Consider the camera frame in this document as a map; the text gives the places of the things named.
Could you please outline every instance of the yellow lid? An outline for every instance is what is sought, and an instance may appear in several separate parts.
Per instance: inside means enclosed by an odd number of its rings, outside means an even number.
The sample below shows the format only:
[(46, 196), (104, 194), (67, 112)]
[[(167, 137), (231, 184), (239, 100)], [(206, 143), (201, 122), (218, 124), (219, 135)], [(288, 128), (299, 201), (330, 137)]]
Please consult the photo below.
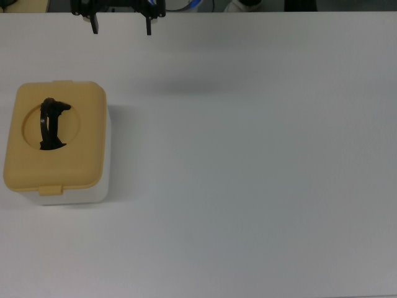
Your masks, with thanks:
[[(71, 105), (58, 118), (58, 137), (66, 145), (40, 150), (40, 105), (48, 97)], [(97, 184), (104, 162), (106, 114), (106, 94), (96, 83), (22, 85), (17, 92), (4, 164), (7, 187), (57, 195), (64, 189)]]

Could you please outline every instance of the black handle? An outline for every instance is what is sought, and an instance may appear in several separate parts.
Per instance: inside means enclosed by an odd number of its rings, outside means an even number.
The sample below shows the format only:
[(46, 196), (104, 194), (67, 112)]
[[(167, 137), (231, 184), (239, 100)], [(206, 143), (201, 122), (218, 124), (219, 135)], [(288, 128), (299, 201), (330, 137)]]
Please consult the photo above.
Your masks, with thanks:
[[(65, 146), (58, 138), (58, 117), (71, 106), (53, 98), (46, 98), (40, 108), (40, 130), (43, 140), (40, 142), (40, 150), (54, 150)], [(47, 128), (47, 117), (50, 119)]]
[(317, 11), (316, 0), (284, 0), (284, 11)]

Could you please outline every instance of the box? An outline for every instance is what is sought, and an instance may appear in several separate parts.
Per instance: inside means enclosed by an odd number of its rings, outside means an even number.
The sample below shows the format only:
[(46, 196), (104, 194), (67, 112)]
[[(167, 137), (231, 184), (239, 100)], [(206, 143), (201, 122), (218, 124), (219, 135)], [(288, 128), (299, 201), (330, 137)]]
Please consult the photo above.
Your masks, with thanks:
[[(66, 109), (54, 116), (63, 104)], [(98, 84), (24, 84), (12, 115), (4, 182), (40, 205), (99, 202), (109, 187), (110, 131), (106, 94)], [(46, 149), (51, 135), (59, 148)]]

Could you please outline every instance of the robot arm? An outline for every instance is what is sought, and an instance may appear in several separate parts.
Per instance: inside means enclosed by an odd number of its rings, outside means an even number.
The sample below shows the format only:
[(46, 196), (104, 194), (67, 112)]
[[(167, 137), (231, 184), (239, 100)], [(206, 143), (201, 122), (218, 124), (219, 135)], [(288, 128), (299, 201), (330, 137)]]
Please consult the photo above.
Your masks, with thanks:
[(156, 4), (148, 0), (70, 0), (72, 14), (82, 15), (91, 22), (92, 31), (98, 34), (96, 13), (105, 7), (132, 7), (146, 18), (146, 32), (151, 35), (151, 20), (166, 16), (165, 0), (157, 0)]

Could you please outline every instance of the black strap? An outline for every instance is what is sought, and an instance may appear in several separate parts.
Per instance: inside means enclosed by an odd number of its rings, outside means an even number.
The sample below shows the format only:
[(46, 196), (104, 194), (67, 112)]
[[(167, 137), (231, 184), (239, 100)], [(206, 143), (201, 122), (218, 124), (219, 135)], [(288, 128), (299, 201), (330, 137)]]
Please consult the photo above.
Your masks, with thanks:
[[(40, 108), (40, 130), (43, 140), (40, 142), (41, 150), (54, 150), (65, 146), (58, 138), (58, 117), (65, 110), (70, 110), (69, 104), (46, 98)], [(47, 128), (47, 117), (50, 119)]]
[(17, 0), (0, 0), (0, 7), (2, 8), (2, 11), (4, 12), (6, 10), (7, 6), (10, 6), (17, 2)]
[(261, 3), (262, 0), (239, 0), (240, 3), (244, 4), (245, 6), (255, 6)]

